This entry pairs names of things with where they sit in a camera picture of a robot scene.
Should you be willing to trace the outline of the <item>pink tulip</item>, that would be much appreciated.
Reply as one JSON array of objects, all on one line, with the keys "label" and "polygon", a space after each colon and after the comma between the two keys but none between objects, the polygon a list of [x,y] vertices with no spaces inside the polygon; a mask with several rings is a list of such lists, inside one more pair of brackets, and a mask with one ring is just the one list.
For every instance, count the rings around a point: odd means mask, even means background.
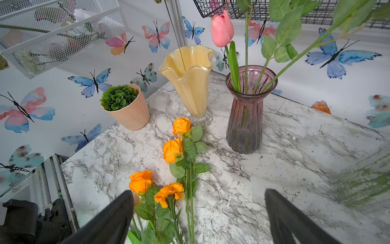
[{"label": "pink tulip", "polygon": [[213,43],[217,47],[225,48],[228,63],[230,65],[230,74],[233,88],[235,91],[241,92],[239,64],[237,59],[236,45],[233,41],[234,27],[227,10],[224,10],[221,15],[215,16],[212,20],[211,36]]}]

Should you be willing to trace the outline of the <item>white mesh wall basket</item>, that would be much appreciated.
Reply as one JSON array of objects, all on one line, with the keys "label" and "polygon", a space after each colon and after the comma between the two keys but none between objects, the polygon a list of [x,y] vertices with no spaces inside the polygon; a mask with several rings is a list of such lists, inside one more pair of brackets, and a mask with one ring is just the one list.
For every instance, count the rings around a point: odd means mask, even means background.
[{"label": "white mesh wall basket", "polygon": [[1,1],[1,56],[29,79],[127,30],[118,1]]}]

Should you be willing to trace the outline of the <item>pink rose pair stem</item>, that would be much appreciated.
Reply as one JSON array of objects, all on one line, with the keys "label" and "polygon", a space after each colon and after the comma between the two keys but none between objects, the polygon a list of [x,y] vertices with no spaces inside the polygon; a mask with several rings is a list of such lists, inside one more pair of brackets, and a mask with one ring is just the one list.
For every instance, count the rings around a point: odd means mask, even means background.
[{"label": "pink rose pair stem", "polygon": [[249,88],[249,25],[251,22],[253,4],[251,0],[237,0],[237,7],[245,18],[245,93],[250,94]]}]

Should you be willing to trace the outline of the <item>orange ranunculus flower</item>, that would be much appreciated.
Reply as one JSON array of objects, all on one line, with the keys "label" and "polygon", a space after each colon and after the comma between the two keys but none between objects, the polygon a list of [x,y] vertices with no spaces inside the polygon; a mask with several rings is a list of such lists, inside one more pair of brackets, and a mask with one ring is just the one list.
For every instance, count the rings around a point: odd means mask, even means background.
[{"label": "orange ranunculus flower", "polygon": [[140,222],[141,244],[171,244],[174,239],[171,213],[154,201],[161,187],[154,185],[153,172],[136,172],[130,176],[129,188],[140,197],[140,203],[134,208]]}]

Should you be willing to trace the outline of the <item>clear glass vase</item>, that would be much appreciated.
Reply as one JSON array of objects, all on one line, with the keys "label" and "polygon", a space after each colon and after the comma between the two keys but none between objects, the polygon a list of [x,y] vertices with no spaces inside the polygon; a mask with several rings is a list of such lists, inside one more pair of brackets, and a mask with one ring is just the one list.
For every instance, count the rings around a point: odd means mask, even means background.
[{"label": "clear glass vase", "polygon": [[344,206],[377,212],[390,208],[390,145],[382,146],[331,180],[336,199]]}]

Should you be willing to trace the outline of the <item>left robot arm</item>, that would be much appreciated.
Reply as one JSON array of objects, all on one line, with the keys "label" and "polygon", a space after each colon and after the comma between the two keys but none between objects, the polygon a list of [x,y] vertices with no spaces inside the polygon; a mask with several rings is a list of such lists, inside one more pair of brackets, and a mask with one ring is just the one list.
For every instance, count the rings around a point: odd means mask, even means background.
[{"label": "left robot arm", "polygon": [[38,205],[11,199],[3,203],[7,209],[1,236],[10,244],[59,244],[72,234],[62,199],[57,199],[43,213]]}]

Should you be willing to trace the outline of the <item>purple glass vase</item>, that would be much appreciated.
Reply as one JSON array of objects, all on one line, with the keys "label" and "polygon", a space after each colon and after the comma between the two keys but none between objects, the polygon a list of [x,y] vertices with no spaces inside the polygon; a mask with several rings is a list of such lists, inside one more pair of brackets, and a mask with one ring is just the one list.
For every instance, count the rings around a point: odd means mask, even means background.
[{"label": "purple glass vase", "polygon": [[259,85],[256,85],[262,69],[262,66],[248,66],[248,85],[246,85],[245,67],[239,68],[240,92],[234,89],[231,75],[228,75],[225,80],[234,98],[226,140],[232,150],[241,154],[251,154],[260,147],[263,137],[263,101],[278,84],[278,80],[275,80],[268,85],[276,74],[267,68]]}]

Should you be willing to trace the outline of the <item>orange marigold stem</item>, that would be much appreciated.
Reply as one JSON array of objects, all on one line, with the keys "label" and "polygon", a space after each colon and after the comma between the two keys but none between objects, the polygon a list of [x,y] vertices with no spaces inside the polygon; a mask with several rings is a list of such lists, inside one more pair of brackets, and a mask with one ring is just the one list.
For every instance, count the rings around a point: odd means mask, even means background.
[{"label": "orange marigold stem", "polygon": [[184,187],[181,183],[171,183],[159,190],[154,196],[154,201],[161,205],[163,209],[168,208],[172,215],[174,232],[176,242],[178,244],[183,243],[183,234],[179,231],[178,218],[181,212],[176,213],[175,202],[176,200],[184,199]]}]

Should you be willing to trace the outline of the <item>yellow ruffled vase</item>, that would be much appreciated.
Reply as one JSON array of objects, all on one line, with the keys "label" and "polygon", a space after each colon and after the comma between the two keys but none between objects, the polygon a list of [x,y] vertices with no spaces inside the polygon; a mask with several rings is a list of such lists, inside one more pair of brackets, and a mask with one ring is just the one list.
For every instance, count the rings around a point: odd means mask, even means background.
[{"label": "yellow ruffled vase", "polygon": [[175,87],[191,122],[204,129],[212,122],[207,102],[214,55],[215,51],[205,46],[185,46],[168,54],[158,69]]}]

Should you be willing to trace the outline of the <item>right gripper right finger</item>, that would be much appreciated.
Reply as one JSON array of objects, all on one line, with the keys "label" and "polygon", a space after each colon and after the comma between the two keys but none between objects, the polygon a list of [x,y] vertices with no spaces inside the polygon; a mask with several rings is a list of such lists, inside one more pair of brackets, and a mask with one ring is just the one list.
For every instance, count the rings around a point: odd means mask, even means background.
[{"label": "right gripper right finger", "polygon": [[267,189],[265,202],[273,243],[295,244],[296,240],[302,244],[339,243],[278,191]]}]

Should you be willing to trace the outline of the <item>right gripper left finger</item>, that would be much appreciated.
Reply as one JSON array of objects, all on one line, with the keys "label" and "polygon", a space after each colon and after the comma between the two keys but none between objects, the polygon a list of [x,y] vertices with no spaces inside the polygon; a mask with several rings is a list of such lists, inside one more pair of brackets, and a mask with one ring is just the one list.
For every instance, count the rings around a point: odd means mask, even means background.
[{"label": "right gripper left finger", "polygon": [[126,190],[63,244],[123,244],[134,215],[133,192]]}]

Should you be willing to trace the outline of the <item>potted green succulent plant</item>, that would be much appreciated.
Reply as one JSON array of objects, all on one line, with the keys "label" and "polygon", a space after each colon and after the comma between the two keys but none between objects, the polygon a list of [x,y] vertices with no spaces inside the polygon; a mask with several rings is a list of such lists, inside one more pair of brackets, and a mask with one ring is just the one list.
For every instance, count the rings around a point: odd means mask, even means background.
[{"label": "potted green succulent plant", "polygon": [[150,120],[144,94],[135,84],[109,87],[100,102],[103,109],[128,130],[139,130]]}]

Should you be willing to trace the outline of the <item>orange carnation flower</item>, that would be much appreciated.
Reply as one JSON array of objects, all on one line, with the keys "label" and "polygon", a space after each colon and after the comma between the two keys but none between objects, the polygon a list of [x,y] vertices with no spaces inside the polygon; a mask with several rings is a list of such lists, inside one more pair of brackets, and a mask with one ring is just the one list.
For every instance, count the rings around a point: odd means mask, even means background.
[{"label": "orange carnation flower", "polygon": [[[167,1],[164,0],[164,3],[165,3],[165,6],[166,6],[166,9],[167,9],[167,13],[168,13],[170,22],[171,22],[171,24],[172,24],[172,26],[173,26],[173,20],[172,20],[171,13],[170,13],[169,8],[168,8]],[[184,71],[186,71],[186,67],[185,67],[183,55],[182,55],[182,52],[181,52],[181,46],[180,46],[179,39],[178,39],[178,36],[177,36],[177,34],[176,34],[176,30],[175,30],[174,27],[173,27],[173,31],[174,31],[175,39],[176,39],[176,42],[177,42],[177,45],[178,45],[178,49],[179,49],[179,53],[180,53],[180,56],[181,56],[181,60],[182,60],[182,63],[183,63],[183,68],[184,68]]]}]

